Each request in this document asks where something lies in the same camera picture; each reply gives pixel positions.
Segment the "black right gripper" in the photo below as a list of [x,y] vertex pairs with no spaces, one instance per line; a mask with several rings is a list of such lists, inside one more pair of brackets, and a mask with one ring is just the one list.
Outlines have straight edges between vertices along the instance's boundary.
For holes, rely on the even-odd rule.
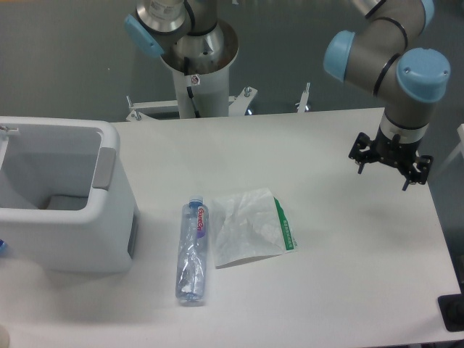
[[395,167],[405,177],[402,190],[410,185],[425,185],[434,158],[431,155],[420,156],[421,130],[405,129],[396,126],[380,126],[374,140],[363,132],[359,133],[349,158],[358,165],[361,174],[366,164],[380,162]]

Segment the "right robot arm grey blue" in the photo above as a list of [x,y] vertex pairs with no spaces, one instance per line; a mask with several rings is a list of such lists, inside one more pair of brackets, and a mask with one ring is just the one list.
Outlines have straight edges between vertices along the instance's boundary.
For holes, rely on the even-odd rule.
[[433,49],[411,43],[434,16],[432,1],[354,1],[368,21],[361,33],[341,31],[326,49],[323,67],[386,104],[375,138],[360,133],[349,158],[360,168],[380,162],[398,169],[407,183],[424,184],[434,158],[419,155],[451,67]]

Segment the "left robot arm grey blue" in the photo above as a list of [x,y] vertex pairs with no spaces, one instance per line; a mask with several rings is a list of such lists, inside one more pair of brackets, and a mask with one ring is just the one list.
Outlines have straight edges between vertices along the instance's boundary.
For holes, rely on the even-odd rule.
[[[325,71],[386,102],[375,138],[360,133],[349,153],[359,168],[380,162],[407,185],[424,184],[433,157],[418,147],[450,76],[447,59],[410,48],[434,16],[432,1],[356,1],[364,32],[337,33],[326,49]],[[238,54],[232,27],[215,1],[140,1],[125,30],[143,53],[171,69],[182,118],[228,116],[228,68]]]

